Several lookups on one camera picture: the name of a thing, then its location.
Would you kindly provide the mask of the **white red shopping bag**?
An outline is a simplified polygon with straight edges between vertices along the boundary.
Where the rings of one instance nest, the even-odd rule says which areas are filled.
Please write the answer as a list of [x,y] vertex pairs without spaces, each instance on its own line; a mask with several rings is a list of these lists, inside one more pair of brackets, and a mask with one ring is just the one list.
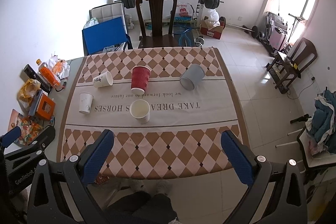
[[177,9],[175,12],[176,17],[190,18],[193,15],[193,9],[189,3],[179,3],[177,4]]

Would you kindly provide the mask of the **white cup with calligraphy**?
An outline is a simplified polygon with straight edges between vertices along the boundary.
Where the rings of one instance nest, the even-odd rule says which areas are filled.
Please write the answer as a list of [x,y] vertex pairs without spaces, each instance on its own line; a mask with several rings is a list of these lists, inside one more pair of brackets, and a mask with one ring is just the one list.
[[139,123],[145,124],[150,120],[150,104],[145,100],[136,100],[130,105],[130,114]]

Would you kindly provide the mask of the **red ribbed paper cup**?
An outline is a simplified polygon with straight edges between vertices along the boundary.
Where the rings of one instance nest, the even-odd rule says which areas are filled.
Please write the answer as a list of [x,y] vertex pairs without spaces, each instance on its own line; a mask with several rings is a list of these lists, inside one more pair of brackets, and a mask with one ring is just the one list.
[[145,93],[151,70],[145,66],[135,66],[131,76],[131,92],[136,95]]

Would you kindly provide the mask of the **grey cup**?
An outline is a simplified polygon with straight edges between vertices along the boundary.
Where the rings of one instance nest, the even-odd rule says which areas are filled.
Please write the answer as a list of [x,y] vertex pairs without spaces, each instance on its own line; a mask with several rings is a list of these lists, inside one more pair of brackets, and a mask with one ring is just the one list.
[[179,81],[186,90],[194,90],[204,78],[205,72],[198,64],[191,64],[187,70],[181,75]]

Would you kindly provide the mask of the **colourful snack packet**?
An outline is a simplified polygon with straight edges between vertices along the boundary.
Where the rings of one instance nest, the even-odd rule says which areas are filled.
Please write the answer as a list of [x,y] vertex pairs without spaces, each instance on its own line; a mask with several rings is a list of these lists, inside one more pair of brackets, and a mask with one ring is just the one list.
[[43,126],[13,109],[9,119],[8,130],[10,131],[17,126],[21,129],[20,136],[14,141],[18,146],[29,145],[43,131]]

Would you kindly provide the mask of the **checkered printed table cloth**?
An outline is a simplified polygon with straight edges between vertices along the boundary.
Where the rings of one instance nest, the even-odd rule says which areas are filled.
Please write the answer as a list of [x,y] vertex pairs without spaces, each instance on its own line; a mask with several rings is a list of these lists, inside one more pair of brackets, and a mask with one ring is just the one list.
[[114,145],[106,176],[159,179],[230,168],[221,134],[248,144],[238,94],[217,48],[166,47],[84,57],[60,120],[58,161],[104,130]]

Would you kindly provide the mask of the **orange drink bottle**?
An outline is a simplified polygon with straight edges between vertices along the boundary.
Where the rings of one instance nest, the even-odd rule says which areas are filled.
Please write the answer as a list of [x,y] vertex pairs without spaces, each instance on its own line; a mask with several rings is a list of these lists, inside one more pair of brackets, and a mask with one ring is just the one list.
[[42,62],[37,59],[36,64],[38,65],[39,73],[46,79],[46,81],[54,88],[60,86],[60,80],[55,76],[51,69],[49,69],[46,62]]

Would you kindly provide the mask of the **white orange plastic bag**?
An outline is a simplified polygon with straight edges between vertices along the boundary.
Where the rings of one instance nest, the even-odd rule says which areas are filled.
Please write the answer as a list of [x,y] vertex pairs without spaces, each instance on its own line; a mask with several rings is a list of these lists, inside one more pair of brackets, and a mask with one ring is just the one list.
[[60,80],[68,78],[70,74],[70,65],[65,60],[58,58],[57,55],[50,57],[47,65],[52,73]]

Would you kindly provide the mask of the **folded grey pink rack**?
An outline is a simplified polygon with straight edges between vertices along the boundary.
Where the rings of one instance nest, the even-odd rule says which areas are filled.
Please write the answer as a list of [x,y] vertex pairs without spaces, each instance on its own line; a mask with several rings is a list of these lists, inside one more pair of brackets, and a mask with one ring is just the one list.
[[284,19],[272,12],[265,13],[265,36],[264,42],[270,53],[283,49],[287,37],[288,24]]

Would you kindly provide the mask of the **white padded chair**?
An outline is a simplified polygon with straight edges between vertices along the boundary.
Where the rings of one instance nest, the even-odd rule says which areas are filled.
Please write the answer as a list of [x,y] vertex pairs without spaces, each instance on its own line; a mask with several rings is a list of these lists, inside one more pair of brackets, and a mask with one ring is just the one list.
[[94,7],[89,11],[90,18],[96,18],[99,23],[121,17],[125,32],[128,32],[124,6],[121,2],[114,2],[98,7]]

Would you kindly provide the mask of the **white cup with bird print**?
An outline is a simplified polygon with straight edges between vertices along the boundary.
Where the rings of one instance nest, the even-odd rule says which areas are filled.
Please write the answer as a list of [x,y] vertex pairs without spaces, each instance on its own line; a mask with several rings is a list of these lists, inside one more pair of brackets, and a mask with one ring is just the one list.
[[87,92],[80,94],[79,113],[89,114],[93,102],[93,95]]

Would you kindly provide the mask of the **orange box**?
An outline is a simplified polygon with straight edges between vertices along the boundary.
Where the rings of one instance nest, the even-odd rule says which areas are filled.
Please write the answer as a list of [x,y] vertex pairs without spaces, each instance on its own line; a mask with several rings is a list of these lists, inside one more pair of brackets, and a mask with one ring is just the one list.
[[42,94],[35,111],[35,116],[44,121],[50,121],[54,114],[55,105],[55,102],[51,98]]

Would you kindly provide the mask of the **barbell on floor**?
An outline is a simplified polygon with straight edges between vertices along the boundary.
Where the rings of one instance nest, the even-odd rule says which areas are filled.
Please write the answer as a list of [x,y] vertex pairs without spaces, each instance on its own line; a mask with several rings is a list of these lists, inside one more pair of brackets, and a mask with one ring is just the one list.
[[237,26],[233,24],[227,24],[229,27],[238,28],[243,30],[246,33],[250,33],[252,38],[264,38],[265,34],[264,32],[260,31],[257,26],[253,26],[252,28],[248,28],[247,26]]

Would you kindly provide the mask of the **yellow plastic bag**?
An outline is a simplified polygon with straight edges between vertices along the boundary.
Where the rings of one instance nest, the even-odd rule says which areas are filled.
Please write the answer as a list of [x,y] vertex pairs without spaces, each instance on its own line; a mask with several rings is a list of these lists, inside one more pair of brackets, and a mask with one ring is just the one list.
[[24,109],[28,110],[32,104],[35,94],[40,89],[41,83],[38,80],[28,79],[18,91],[18,102]]

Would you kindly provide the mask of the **small dark wooden chair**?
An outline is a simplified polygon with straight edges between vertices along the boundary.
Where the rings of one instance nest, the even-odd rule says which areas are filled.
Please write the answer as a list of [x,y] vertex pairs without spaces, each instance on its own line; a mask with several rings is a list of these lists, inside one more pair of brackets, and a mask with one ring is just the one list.
[[296,42],[291,53],[277,52],[274,60],[266,65],[267,72],[275,82],[275,89],[281,94],[289,91],[295,79],[300,79],[304,70],[318,57],[315,45],[306,38]]

